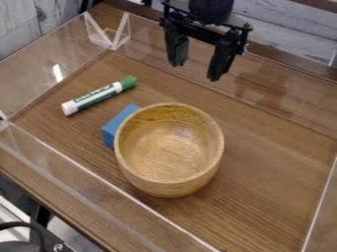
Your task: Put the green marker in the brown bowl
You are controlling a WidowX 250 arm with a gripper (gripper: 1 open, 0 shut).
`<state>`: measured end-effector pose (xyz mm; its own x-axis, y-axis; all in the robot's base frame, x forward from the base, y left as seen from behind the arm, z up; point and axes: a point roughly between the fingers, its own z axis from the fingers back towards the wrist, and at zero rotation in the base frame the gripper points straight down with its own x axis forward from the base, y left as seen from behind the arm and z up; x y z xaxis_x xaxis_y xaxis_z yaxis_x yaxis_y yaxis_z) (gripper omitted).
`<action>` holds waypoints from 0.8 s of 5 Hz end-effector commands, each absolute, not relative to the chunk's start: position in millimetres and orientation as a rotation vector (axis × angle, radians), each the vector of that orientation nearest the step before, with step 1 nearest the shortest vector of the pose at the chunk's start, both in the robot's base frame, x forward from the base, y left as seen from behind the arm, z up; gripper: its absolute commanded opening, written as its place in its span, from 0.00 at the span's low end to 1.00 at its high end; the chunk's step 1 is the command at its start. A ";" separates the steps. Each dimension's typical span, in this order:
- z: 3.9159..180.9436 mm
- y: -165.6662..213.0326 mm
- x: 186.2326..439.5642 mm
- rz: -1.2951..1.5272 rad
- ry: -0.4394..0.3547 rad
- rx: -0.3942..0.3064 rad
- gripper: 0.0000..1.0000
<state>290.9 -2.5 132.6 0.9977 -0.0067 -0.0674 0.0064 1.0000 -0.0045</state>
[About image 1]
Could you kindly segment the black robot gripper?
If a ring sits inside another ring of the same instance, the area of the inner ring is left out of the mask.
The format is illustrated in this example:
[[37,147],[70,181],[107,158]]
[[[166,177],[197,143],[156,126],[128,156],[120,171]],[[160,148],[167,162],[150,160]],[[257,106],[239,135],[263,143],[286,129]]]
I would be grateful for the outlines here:
[[235,54],[243,54],[253,31],[253,26],[231,13],[233,4],[234,0],[162,1],[167,58],[174,67],[183,66],[189,59],[189,36],[215,44],[230,33],[234,35],[234,43],[222,39],[214,47],[207,72],[213,82],[227,73]]

